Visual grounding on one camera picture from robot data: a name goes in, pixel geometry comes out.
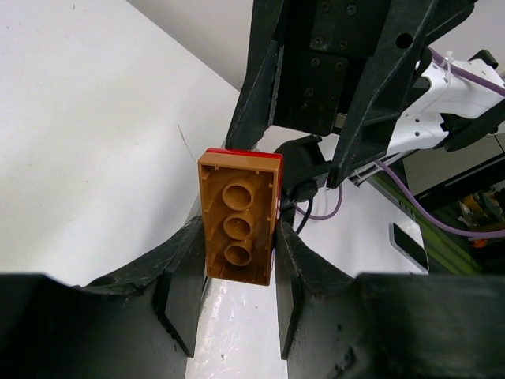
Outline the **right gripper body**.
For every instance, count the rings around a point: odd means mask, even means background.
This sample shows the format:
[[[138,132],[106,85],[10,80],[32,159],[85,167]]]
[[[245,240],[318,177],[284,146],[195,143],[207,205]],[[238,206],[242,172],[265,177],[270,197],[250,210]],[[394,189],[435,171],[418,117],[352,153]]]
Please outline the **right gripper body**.
[[[389,1],[291,1],[274,124],[319,136],[349,110]]]

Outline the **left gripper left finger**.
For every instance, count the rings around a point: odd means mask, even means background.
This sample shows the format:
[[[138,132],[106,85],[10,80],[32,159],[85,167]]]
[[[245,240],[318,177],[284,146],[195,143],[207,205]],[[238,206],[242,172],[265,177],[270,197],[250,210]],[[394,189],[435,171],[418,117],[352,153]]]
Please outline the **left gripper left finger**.
[[[2,377],[183,378],[195,352],[204,262],[203,222],[194,217],[83,287],[2,275]]]

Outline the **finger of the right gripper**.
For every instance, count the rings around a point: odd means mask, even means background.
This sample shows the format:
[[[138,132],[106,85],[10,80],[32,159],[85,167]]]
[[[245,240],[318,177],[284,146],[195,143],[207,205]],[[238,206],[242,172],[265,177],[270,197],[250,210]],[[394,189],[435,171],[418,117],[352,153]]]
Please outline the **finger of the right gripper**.
[[[349,101],[333,155],[327,187],[334,189],[354,170],[386,155],[395,124],[407,99],[432,62],[429,45],[473,12],[473,1],[366,1],[357,6],[360,35],[346,22],[325,47],[353,57],[364,48],[365,64]]]
[[[255,1],[245,79],[225,141],[250,150],[273,124],[290,1]]]

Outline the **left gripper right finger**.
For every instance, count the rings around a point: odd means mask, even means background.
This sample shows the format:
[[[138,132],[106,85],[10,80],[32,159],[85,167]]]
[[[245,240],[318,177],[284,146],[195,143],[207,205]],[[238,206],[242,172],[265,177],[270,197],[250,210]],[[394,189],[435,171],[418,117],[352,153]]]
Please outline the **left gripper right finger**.
[[[361,274],[275,232],[281,356],[291,378],[501,378],[501,276]]]

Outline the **red curved lego brick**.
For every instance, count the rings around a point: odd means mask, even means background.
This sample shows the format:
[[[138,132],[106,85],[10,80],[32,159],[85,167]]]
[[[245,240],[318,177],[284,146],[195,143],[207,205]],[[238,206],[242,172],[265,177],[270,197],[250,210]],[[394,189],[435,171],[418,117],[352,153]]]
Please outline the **red curved lego brick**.
[[[236,156],[251,156],[251,157],[259,157],[259,158],[268,158],[268,159],[276,159],[279,161],[279,179],[278,179],[278,190],[276,195],[277,200],[277,208],[276,208],[276,219],[278,220],[281,213],[281,198],[282,198],[282,177],[283,177],[283,169],[284,169],[284,160],[282,154],[278,153],[270,153],[270,152],[256,152],[249,150],[239,150],[239,149],[228,149],[228,148],[208,148],[206,152],[214,152],[228,155],[236,155]]]

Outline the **orange plate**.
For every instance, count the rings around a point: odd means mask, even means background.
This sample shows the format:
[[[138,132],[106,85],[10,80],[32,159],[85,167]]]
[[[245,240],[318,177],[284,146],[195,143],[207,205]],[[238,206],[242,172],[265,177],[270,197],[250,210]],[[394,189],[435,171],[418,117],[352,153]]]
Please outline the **orange plate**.
[[[205,152],[198,175],[207,275],[269,285],[279,161]]]

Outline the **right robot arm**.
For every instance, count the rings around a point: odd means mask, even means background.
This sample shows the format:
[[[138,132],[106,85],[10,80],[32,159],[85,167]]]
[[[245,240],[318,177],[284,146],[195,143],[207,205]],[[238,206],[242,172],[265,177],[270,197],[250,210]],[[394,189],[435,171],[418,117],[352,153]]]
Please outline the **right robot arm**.
[[[504,119],[504,83],[487,52],[469,61],[432,43],[472,1],[256,1],[244,83],[225,146],[249,150],[271,126],[339,137],[335,188],[375,161],[464,148]]]

